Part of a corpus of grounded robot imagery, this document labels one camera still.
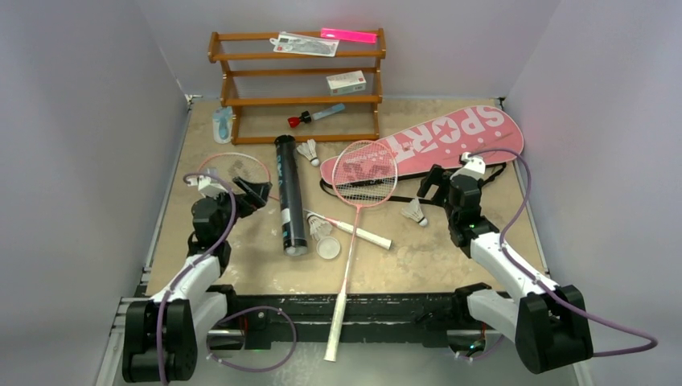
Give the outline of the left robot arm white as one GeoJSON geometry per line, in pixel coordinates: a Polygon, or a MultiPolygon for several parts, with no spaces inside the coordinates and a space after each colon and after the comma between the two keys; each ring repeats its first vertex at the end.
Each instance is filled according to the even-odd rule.
{"type": "Polygon", "coordinates": [[[240,307],[229,300],[232,287],[214,283],[229,264],[230,231],[267,204],[272,184],[267,177],[226,182],[205,173],[184,180],[202,194],[191,207],[187,257],[163,289],[127,308],[121,373],[129,384],[189,380],[199,341],[210,328],[228,329],[239,321],[240,307]]]}

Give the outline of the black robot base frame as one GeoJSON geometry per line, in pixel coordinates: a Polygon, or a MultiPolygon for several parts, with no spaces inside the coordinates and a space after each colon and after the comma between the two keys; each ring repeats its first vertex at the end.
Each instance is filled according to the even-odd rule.
{"type": "MultiPolygon", "coordinates": [[[[474,320],[464,305],[478,283],[450,293],[351,294],[347,297],[341,343],[420,343],[477,351],[495,334],[493,326],[474,320]]],[[[227,302],[217,321],[200,332],[187,302],[170,302],[172,337],[166,357],[196,354],[199,343],[215,350],[269,350],[275,342],[324,343],[335,297],[330,294],[239,295],[230,285],[212,285],[207,294],[227,302]]]]}

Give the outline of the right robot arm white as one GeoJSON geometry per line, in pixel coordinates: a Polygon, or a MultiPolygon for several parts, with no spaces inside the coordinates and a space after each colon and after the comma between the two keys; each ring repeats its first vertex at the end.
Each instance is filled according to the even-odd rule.
{"type": "Polygon", "coordinates": [[[558,285],[526,262],[482,214],[483,168],[451,172],[432,165],[418,196],[437,186],[433,199],[446,212],[450,239],[468,258],[490,273],[506,292],[500,295],[478,283],[457,289],[453,320],[463,327],[477,321],[515,344],[533,374],[578,363],[594,356],[585,301],[573,285],[558,285]]]}

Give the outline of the black shuttlecock tube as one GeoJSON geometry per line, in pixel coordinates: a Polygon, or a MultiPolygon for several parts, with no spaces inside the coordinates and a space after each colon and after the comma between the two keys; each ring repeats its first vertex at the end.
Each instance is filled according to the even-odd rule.
{"type": "Polygon", "coordinates": [[[281,210],[282,241],[285,255],[298,257],[308,253],[302,192],[295,158],[296,142],[290,135],[274,140],[276,148],[277,187],[281,210]]]}

